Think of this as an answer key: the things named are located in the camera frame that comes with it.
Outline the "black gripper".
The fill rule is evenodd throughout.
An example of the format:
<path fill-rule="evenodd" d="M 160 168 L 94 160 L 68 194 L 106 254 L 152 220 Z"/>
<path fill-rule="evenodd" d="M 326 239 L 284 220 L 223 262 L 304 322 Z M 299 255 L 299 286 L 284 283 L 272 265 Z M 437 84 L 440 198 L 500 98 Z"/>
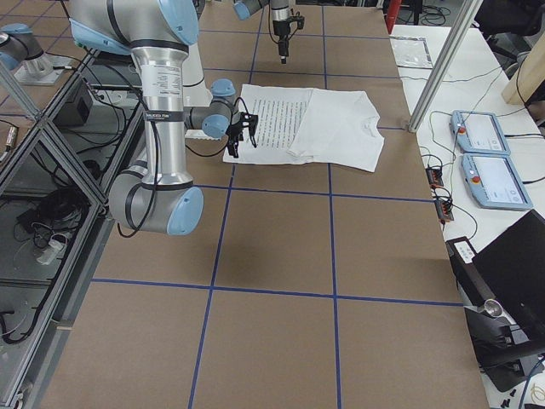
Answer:
<path fill-rule="evenodd" d="M 229 126 L 227 129 L 227 151 L 231 157 L 238 158 L 238 143 L 244 139 L 243 129 L 247 129 L 249 131 L 250 142 L 253 148 L 257 148 L 255 133 L 258 122 L 258 115 L 241 112 L 237 123 Z"/>
<path fill-rule="evenodd" d="M 289 57 L 289 41 L 293 37 L 290 28 L 292 23 L 296 23 L 296 30 L 302 30 L 305 17 L 297 12 L 286 16 L 276 14 L 272 18 L 273 32 L 278 37 L 278 55 L 281 64 L 286 64 Z"/>

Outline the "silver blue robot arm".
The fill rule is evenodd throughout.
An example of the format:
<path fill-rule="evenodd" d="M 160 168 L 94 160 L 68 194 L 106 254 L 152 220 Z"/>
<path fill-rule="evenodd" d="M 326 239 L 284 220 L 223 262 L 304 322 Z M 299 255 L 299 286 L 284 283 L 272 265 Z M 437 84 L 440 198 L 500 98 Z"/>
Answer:
<path fill-rule="evenodd" d="M 186 169 L 186 130 L 227 138 L 236 157 L 259 118 L 240 102 L 232 82 L 215 81 L 206 107 L 187 107 L 183 63 L 198 41 L 198 13 L 191 1 L 73 1 L 74 40 L 85 47 L 128 55 L 141 80 L 146 146 L 114 180 L 109 210 L 121 228 L 187 235 L 198 225 L 204 195 Z"/>
<path fill-rule="evenodd" d="M 277 45 L 280 63 L 285 65 L 290 56 L 290 40 L 302 30 L 305 17 L 295 12 L 288 0 L 242 0 L 235 1 L 233 10 L 240 20 L 268 8 L 268 34 Z"/>

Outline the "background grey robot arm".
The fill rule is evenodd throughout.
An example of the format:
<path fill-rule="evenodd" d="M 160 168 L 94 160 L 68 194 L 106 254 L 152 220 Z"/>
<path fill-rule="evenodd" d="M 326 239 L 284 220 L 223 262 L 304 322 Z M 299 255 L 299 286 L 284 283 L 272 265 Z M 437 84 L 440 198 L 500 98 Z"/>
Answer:
<path fill-rule="evenodd" d="M 24 85 L 54 85 L 62 70 L 55 70 L 54 61 L 43 50 L 32 29 L 23 23 L 1 27 L 1 62 L 14 72 Z"/>

